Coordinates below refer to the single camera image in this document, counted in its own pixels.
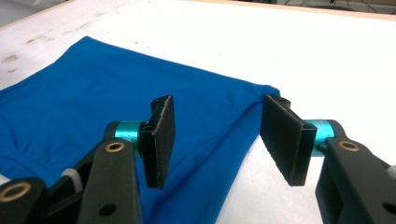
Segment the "white table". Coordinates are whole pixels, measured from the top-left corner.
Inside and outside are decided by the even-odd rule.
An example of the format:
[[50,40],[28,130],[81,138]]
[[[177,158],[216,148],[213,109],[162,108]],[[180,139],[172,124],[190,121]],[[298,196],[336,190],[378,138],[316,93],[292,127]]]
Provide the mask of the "white table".
[[[227,1],[76,0],[0,28],[0,89],[85,35],[281,89],[303,119],[336,119],[396,164],[396,17]],[[320,223],[314,189],[291,188],[258,138],[218,223]]]

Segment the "teal band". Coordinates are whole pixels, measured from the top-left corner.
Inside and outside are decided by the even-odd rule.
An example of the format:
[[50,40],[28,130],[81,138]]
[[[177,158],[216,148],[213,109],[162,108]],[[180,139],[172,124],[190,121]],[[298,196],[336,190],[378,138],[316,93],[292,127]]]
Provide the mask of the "teal band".
[[326,151],[327,148],[326,139],[334,137],[332,125],[326,119],[306,119],[305,122],[313,124],[318,128],[312,156],[323,156],[323,152]]
[[114,134],[115,138],[122,138],[132,142],[135,157],[140,157],[140,153],[137,148],[140,123],[141,121],[120,121],[119,125],[117,125],[116,133]]

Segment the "blue fabric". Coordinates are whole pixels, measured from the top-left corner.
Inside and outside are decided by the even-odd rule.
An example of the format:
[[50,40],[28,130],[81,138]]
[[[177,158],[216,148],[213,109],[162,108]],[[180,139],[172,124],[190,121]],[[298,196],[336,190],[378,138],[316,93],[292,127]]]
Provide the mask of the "blue fabric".
[[176,133],[162,191],[137,172],[146,223],[214,223],[259,134],[262,99],[278,90],[113,47],[89,37],[0,91],[0,174],[48,186],[102,138],[112,120],[148,120],[173,94]]

